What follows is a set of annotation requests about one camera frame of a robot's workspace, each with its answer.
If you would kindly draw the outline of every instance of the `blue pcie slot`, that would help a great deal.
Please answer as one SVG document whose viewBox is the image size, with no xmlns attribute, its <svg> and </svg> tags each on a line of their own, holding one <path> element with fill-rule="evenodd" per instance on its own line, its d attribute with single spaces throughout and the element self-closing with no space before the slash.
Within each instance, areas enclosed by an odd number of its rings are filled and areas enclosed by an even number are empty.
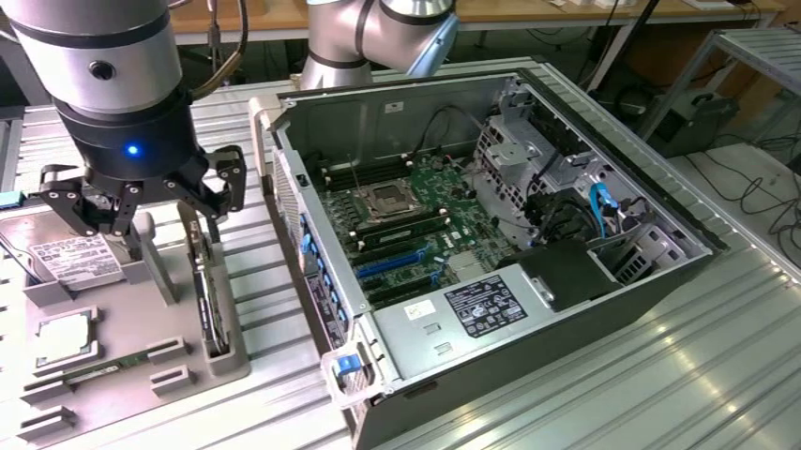
<svg viewBox="0 0 801 450">
<path fill-rule="evenodd" d="M 373 275 L 378 275 L 383 272 L 387 272 L 391 269 L 397 269 L 398 267 L 403 267 L 403 266 L 411 265 L 411 264 L 418 264 L 421 261 L 423 261 L 423 258 L 426 257 L 426 252 L 429 251 L 430 246 L 431 245 L 425 246 L 423 248 L 421 248 L 414 253 L 411 253 L 406 256 L 401 256 L 389 261 L 383 261 L 377 264 L 369 265 L 367 267 L 362 267 L 355 272 L 357 278 L 366 278 Z"/>
</svg>

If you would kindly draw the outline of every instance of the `cpu socket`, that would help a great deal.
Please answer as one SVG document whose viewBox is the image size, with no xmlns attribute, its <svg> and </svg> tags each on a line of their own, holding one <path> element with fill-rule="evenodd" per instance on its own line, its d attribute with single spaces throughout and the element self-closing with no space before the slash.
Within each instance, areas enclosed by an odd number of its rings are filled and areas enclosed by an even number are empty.
<svg viewBox="0 0 801 450">
<path fill-rule="evenodd" d="M 365 202 L 371 222 L 411 213 L 422 207 L 406 180 L 365 186 L 357 189 L 353 195 Z"/>
</svg>

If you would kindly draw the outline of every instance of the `screw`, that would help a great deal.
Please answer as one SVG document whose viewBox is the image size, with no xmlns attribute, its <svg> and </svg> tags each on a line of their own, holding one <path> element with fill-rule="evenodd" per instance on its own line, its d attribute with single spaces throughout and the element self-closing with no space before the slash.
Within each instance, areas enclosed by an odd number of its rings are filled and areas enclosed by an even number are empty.
<svg viewBox="0 0 801 450">
<path fill-rule="evenodd" d="M 108 81 L 114 78 L 116 70 L 114 66 L 106 61 L 92 61 L 90 63 L 90 73 L 91 76 L 98 80 Z"/>
</svg>

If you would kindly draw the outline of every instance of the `wooden table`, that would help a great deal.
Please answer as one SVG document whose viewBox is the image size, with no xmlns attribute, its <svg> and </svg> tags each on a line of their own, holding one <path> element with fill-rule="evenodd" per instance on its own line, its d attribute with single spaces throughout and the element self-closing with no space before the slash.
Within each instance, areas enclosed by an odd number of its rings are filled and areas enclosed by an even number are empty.
<svg viewBox="0 0 801 450">
<path fill-rule="evenodd" d="M 222 20 L 219 21 L 223 30 L 222 39 L 224 42 L 235 42 L 239 39 L 239 19 L 235 3 L 231 0 L 227 1 L 228 8 L 222 10 Z M 250 0 L 250 2 L 262 11 L 266 10 L 258 15 L 250 14 L 250 40 L 309 37 L 306 0 Z M 776 0 L 754 0 L 754 2 L 760 15 L 753 14 L 753 18 L 760 21 L 758 26 L 765 27 L 785 6 Z M 580 7 L 570 2 L 565 6 L 557 7 L 546 0 L 458 0 L 459 30 L 485 32 L 479 38 L 479 43 L 483 44 L 486 32 L 490 30 L 601 26 L 608 21 L 612 25 L 621 25 L 610 50 L 590 80 L 590 89 L 594 89 L 606 77 L 612 61 L 614 61 L 624 41 L 632 33 L 634 22 L 646 3 L 648 0 L 640 0 L 637 6 L 618 8 L 610 18 L 610 9 L 597 6 Z M 725 22 L 740 20 L 742 17 L 744 10 L 740 7 L 732 6 L 730 9 L 705 11 L 688 5 L 682 0 L 661 0 L 650 15 L 649 23 Z M 172 27 L 179 44 L 204 44 L 208 26 L 210 14 L 206 11 L 203 0 L 194 0 L 194 5 L 190 4 L 172 12 Z"/>
</svg>

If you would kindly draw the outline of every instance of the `green circuit board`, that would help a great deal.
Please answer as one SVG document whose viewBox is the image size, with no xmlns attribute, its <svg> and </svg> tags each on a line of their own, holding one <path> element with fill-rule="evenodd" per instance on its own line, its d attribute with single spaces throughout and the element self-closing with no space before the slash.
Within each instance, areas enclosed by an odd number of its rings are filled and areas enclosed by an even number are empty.
<svg viewBox="0 0 801 450">
<path fill-rule="evenodd" d="M 437 158 L 421 157 L 407 177 L 337 192 L 322 189 L 321 199 L 357 276 L 359 269 L 371 264 L 391 261 L 425 249 L 419 262 L 359 278 L 369 300 L 378 308 L 413 298 L 425 291 L 450 286 L 461 281 L 459 275 L 463 277 L 477 271 L 487 273 L 501 259 L 517 251 L 505 235 L 491 226 L 491 217 L 479 202 L 465 195 L 470 191 L 473 178 L 473 173 L 463 172 L 455 164 L 442 164 Z M 378 205 L 383 205 L 381 209 L 389 216 L 377 217 L 377 202 L 383 200 L 377 201 L 375 198 L 387 195 L 393 200 L 390 194 L 381 193 L 387 191 L 403 200 Z M 359 249 L 351 237 L 354 230 L 398 218 L 418 217 L 439 209 L 447 210 L 450 219 L 442 229 L 401 239 L 401 243 L 375 250 L 389 253 L 386 258 L 359 263 L 359 258 L 370 252 Z M 394 248 L 399 248 L 397 253 L 393 253 Z M 459 261 L 466 258 L 473 261 L 474 257 L 478 264 L 471 265 L 469 272 L 458 274 L 453 267 L 454 256 Z M 415 281 L 419 291 L 410 288 Z M 393 288 L 401 289 L 397 295 L 391 294 Z"/>
</svg>

